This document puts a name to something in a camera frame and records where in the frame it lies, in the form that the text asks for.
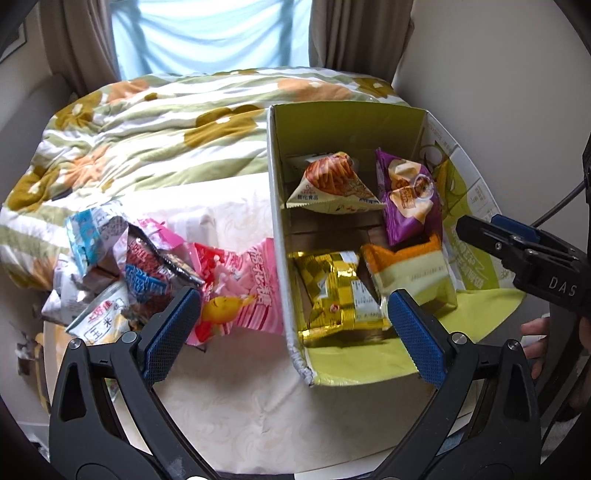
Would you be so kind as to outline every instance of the blue curtain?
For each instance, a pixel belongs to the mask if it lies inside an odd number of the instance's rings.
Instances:
[[[312,0],[118,0],[113,36],[124,79],[308,66]]]

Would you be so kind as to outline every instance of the orange snack bag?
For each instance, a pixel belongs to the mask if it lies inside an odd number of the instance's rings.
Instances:
[[[436,233],[425,244],[397,252],[366,244],[361,247],[361,254],[375,289],[382,296],[382,308],[390,294],[399,288],[406,289],[419,305],[439,300],[457,306],[456,289]]]

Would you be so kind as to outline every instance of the snack package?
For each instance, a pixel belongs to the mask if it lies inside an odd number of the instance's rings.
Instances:
[[[135,227],[156,250],[172,251],[184,244],[184,239],[150,218],[131,218],[124,214],[121,204],[113,200],[98,207],[75,213],[66,219],[66,231],[70,247],[81,277],[92,267],[105,262],[105,268],[116,267],[109,263],[110,253],[120,243],[128,228]]]
[[[127,286],[117,281],[97,296],[66,328],[66,332],[84,340],[87,345],[113,343],[129,331],[121,312],[129,307]]]
[[[127,226],[128,220],[117,201],[66,219],[66,232],[81,277],[107,256]]]
[[[49,321],[68,326],[114,280],[112,275],[97,269],[81,278],[74,260],[60,254],[53,274],[54,289],[41,314]]]
[[[385,202],[388,242],[394,246],[421,233],[443,237],[441,204],[427,167],[377,149],[378,196]]]
[[[295,155],[293,157],[287,157],[285,160],[292,167],[304,172],[312,162],[321,160],[322,158],[330,157],[331,155],[336,155],[336,153],[330,152],[318,155]],[[351,156],[349,156],[349,159],[351,160],[351,169],[355,173],[359,173],[359,160]]]
[[[294,254],[312,311],[300,339],[304,344],[345,330],[387,330],[389,320],[357,276],[359,256],[352,251]]]
[[[204,279],[203,308],[189,335],[189,345],[201,345],[233,326],[283,333],[275,249],[272,238],[243,254],[193,244],[191,260]]]
[[[363,184],[352,166],[352,160],[344,152],[313,161],[286,207],[336,214],[383,209],[384,204]]]
[[[203,284],[191,267],[174,254],[159,251],[133,225],[113,251],[129,289],[131,308],[126,313],[141,323],[163,311],[184,286]]]
[[[399,288],[406,289],[419,305],[438,300],[457,306],[456,289],[436,233],[432,233],[425,244],[397,252],[366,244],[361,247],[361,254],[375,289],[382,296],[384,314],[387,314],[386,304],[390,294]]]

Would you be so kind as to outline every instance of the screw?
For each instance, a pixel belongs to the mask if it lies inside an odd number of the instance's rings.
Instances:
[[[79,338],[73,338],[70,340],[70,343],[68,343],[68,347],[71,350],[76,350],[80,345],[82,345],[82,340]]]
[[[519,342],[517,340],[509,340],[507,342],[511,350],[519,350]]]
[[[122,336],[121,336],[121,341],[123,343],[133,343],[135,342],[135,339],[138,337],[138,334],[135,332],[125,332]]]
[[[468,339],[463,333],[456,332],[452,335],[452,342],[457,345],[464,345],[467,341]]]

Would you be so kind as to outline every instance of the floral comforter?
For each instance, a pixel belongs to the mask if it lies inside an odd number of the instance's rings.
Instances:
[[[312,68],[153,74],[75,101],[52,117],[4,202],[4,268],[22,287],[51,290],[73,212],[138,190],[265,172],[266,109],[311,100],[404,103],[383,80]]]

